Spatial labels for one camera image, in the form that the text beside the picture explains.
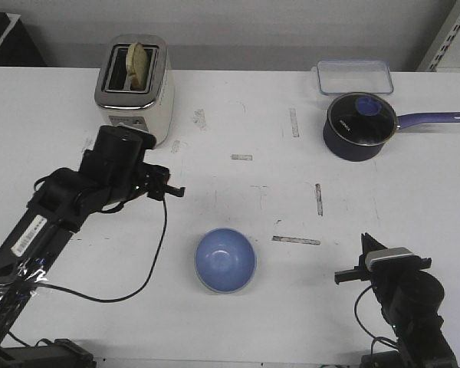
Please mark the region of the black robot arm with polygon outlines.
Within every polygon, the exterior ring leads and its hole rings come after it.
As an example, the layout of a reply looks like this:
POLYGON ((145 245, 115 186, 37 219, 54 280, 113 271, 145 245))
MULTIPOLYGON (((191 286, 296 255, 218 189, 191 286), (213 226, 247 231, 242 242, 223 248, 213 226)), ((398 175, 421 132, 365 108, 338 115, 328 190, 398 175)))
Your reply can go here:
POLYGON ((182 197, 164 166, 145 163, 156 138, 127 126, 102 126, 77 171, 39 179, 25 214, 0 247, 0 343, 39 284, 89 215, 115 213, 140 196, 182 197))
POLYGON ((381 306, 384 320, 396 340, 372 335, 391 351, 362 356, 361 367, 457 367, 455 354, 444 338, 444 320, 438 314, 445 290, 426 272, 431 258, 422 258, 404 247, 387 248, 373 236, 361 235, 362 254, 351 270, 337 271, 334 282, 368 281, 381 306))

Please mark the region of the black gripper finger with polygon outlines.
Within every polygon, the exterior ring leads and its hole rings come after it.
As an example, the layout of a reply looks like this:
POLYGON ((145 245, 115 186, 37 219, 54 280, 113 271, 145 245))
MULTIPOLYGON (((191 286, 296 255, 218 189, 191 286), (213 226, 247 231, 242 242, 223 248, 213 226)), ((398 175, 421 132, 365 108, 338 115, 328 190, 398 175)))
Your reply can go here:
POLYGON ((361 235, 361 245, 362 245, 362 262, 367 265, 368 261, 366 259, 367 255, 373 251, 382 251, 386 249, 386 246, 382 245, 378 242, 373 236, 368 234, 367 232, 361 235))
POLYGON ((182 198, 185 195, 186 188, 185 187, 174 187, 170 185, 164 185, 163 191, 165 194, 175 196, 178 198, 182 198))

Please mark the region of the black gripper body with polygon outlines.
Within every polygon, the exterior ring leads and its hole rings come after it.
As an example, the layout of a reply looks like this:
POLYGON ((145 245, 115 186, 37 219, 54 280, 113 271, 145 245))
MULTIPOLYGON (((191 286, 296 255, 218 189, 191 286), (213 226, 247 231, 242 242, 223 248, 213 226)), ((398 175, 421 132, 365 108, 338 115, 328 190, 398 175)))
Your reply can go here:
POLYGON ((372 281, 377 284, 397 284, 409 272, 431 268, 431 258, 419 256, 399 256, 390 258, 373 258, 357 265, 353 269, 334 273, 334 283, 348 281, 372 281))
POLYGON ((136 197, 164 199, 170 171, 165 166, 142 163, 136 178, 136 197))

